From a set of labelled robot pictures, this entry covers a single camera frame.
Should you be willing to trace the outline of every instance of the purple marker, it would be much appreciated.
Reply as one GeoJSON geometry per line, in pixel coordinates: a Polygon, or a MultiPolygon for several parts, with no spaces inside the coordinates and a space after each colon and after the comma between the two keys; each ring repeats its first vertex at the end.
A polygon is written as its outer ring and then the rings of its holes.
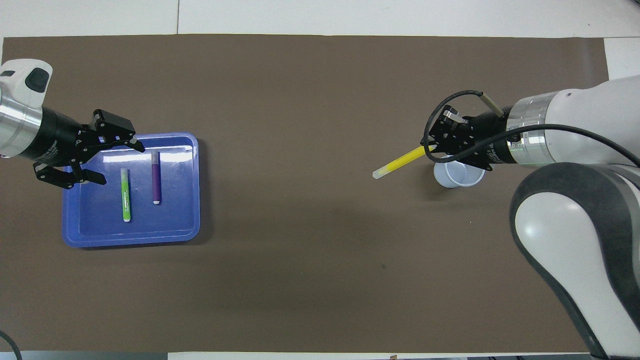
{"type": "Polygon", "coordinates": [[[160,204],[162,195],[160,192],[160,153],[151,153],[151,183],[154,190],[154,204],[160,204]]]}

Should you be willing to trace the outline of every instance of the marker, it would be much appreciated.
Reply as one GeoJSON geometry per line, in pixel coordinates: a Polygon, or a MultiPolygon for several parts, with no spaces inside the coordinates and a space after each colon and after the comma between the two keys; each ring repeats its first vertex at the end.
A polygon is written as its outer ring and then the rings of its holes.
{"type": "Polygon", "coordinates": [[[151,153],[151,187],[154,192],[154,204],[160,205],[162,193],[160,192],[160,153],[151,153]]]}
{"type": "MultiPolygon", "coordinates": [[[[429,151],[433,151],[433,149],[435,149],[435,147],[429,146],[429,151]]],[[[410,152],[407,152],[406,154],[400,156],[398,159],[395,159],[394,161],[391,161],[390,163],[386,164],[385,166],[383,166],[383,167],[377,169],[376,171],[374,171],[373,172],[373,178],[374,179],[379,179],[379,178],[387,175],[391,171],[397,170],[397,169],[409,164],[413,160],[416,160],[417,158],[419,158],[419,157],[421,157],[423,155],[425,155],[424,146],[418,146],[414,150],[411,150],[410,152]]]]}
{"type": "Polygon", "coordinates": [[[129,171],[120,169],[120,188],[122,190],[122,220],[131,221],[131,203],[129,202],[129,171]]]}

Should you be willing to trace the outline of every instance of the brown paper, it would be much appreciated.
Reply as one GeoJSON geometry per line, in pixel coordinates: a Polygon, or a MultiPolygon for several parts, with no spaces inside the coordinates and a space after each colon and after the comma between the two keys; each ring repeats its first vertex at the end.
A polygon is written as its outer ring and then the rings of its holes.
{"type": "Polygon", "coordinates": [[[530,169],[453,190],[425,158],[371,172],[458,90],[508,106],[607,80],[602,39],[7,38],[3,56],[49,62],[45,105],[78,122],[101,108],[201,152],[200,234],[130,249],[66,246],[61,190],[0,160],[0,327],[24,350],[586,350],[509,231],[530,169]]]}

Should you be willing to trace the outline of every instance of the green marker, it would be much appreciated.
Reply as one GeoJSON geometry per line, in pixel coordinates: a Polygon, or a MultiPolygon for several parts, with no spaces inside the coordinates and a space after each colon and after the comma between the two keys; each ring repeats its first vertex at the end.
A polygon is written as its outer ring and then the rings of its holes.
{"type": "Polygon", "coordinates": [[[120,169],[120,184],[122,188],[122,220],[131,221],[131,203],[129,202],[129,171],[120,169]]]}

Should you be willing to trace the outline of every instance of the plastic cup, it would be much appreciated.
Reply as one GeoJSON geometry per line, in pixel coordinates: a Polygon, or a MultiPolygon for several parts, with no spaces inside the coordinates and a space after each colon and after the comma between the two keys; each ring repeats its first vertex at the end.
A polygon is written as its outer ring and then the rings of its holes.
{"type": "Polygon", "coordinates": [[[438,184],[446,188],[468,187],[479,183],[484,176],[484,169],[452,161],[450,163],[436,163],[433,176],[438,184]]]}

